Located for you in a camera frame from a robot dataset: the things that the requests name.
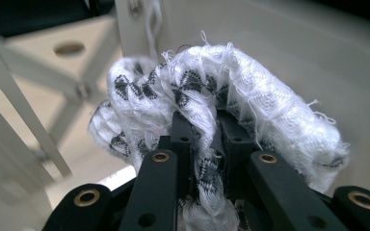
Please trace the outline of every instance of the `white fabric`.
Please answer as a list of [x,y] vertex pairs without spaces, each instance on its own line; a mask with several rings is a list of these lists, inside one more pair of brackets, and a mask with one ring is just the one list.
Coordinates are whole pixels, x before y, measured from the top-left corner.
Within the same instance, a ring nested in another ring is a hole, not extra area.
[[195,159],[199,198],[183,209],[187,230],[236,230],[234,206],[210,148],[216,107],[224,105],[263,149],[274,150],[324,192],[348,162],[347,144],[330,119],[314,113],[258,61],[228,46],[192,47],[155,67],[147,58],[124,58],[110,69],[109,100],[92,116],[89,131],[99,145],[138,171],[144,155],[169,135],[174,111],[200,134]]

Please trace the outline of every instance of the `circular hole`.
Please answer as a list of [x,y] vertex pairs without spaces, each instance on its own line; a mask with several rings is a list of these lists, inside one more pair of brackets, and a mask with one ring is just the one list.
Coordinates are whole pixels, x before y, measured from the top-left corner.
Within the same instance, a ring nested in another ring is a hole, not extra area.
[[138,218],[138,224],[142,227],[149,227],[152,226],[156,220],[157,217],[153,214],[143,214]]
[[86,47],[80,41],[67,41],[55,46],[53,50],[57,56],[71,57],[80,54]]
[[170,155],[166,153],[156,153],[152,156],[154,162],[166,162],[170,158]]
[[318,216],[308,216],[308,222],[316,229],[326,229],[327,223]]
[[86,207],[93,205],[100,198],[98,190],[83,190],[76,197],[74,197],[74,204],[79,207]]
[[269,164],[276,163],[278,161],[278,158],[271,154],[261,154],[259,159],[260,161]]
[[357,206],[370,210],[370,195],[363,192],[352,191],[348,193],[350,200]]

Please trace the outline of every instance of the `white knitted fabric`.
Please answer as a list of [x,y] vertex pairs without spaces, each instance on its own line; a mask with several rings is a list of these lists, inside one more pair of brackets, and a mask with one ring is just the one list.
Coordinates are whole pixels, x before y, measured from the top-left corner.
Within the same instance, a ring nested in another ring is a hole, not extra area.
[[232,44],[164,55],[167,62],[157,66],[147,58],[124,58],[112,66],[109,100],[92,116],[89,131],[99,145],[138,171],[159,137],[171,133],[174,111],[195,126],[200,134],[194,162],[199,198],[183,206],[187,230],[237,230],[238,218],[218,172],[221,156],[210,148],[218,106],[225,106],[263,149],[282,155],[316,191],[326,191],[348,162],[347,144],[330,120],[312,112]]

